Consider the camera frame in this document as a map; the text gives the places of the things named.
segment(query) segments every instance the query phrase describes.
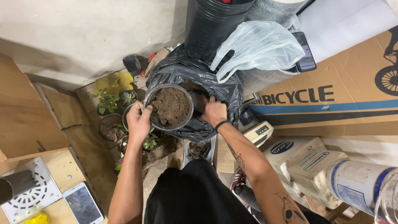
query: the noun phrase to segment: white foam roll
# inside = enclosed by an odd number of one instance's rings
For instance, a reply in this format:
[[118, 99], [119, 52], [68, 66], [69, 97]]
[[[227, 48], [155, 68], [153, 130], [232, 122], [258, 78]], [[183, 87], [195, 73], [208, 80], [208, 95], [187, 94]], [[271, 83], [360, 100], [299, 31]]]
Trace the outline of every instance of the white foam roll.
[[398, 25], [385, 0], [316, 0], [298, 18], [316, 63]]

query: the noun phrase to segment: forearm tattoo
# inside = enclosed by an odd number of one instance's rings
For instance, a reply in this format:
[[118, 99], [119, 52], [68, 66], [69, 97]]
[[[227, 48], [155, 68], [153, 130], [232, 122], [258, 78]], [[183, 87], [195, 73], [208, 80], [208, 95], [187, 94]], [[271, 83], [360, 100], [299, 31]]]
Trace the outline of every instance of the forearm tattoo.
[[274, 193], [281, 198], [283, 201], [283, 218], [286, 224], [294, 221], [295, 223], [308, 223], [303, 215], [299, 212], [299, 209], [294, 206], [285, 193]]
[[244, 170], [245, 169], [245, 162], [242, 159], [242, 154], [237, 154], [235, 152], [235, 150], [227, 143], [228, 148], [231, 150], [232, 155], [234, 156], [234, 158], [236, 159], [236, 161], [238, 162], [239, 166]]

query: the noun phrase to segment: white wall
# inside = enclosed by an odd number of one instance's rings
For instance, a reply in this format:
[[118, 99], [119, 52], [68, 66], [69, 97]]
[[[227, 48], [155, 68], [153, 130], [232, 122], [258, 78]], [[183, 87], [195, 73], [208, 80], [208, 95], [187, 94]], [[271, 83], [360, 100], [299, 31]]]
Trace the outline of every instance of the white wall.
[[187, 0], [0, 0], [0, 52], [29, 77], [72, 91], [184, 42]]
[[328, 150], [343, 151], [352, 160], [398, 166], [398, 143], [331, 138], [321, 140]]

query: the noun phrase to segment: hand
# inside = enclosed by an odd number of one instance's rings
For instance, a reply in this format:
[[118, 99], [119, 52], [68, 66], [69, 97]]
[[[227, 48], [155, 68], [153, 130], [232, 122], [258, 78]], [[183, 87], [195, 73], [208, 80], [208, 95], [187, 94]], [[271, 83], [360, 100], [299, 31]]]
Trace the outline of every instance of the hand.
[[152, 106], [148, 105], [144, 110], [144, 105], [140, 101], [135, 101], [130, 111], [127, 113], [127, 124], [129, 126], [129, 143], [141, 145], [150, 131], [149, 117], [152, 113]]
[[203, 104], [205, 105], [205, 113], [202, 118], [209, 122], [214, 128], [222, 121], [228, 120], [226, 116], [226, 104], [221, 103], [214, 96], [210, 97], [210, 101], [203, 96]]

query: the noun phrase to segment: red tool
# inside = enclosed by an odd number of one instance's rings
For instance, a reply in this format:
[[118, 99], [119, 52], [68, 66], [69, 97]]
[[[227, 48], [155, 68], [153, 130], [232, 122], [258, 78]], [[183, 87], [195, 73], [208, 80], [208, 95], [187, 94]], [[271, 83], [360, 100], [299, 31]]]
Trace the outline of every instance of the red tool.
[[144, 69], [142, 70], [142, 72], [141, 72], [141, 77], [144, 77], [144, 75], [145, 75], [145, 70], [146, 70], [146, 68], [148, 67], [148, 65], [149, 65], [149, 62], [155, 57], [155, 55], [156, 55], [156, 53], [153, 53], [150, 57], [149, 57], [149, 59], [148, 59], [148, 63], [146, 64], [146, 66], [144, 67]]

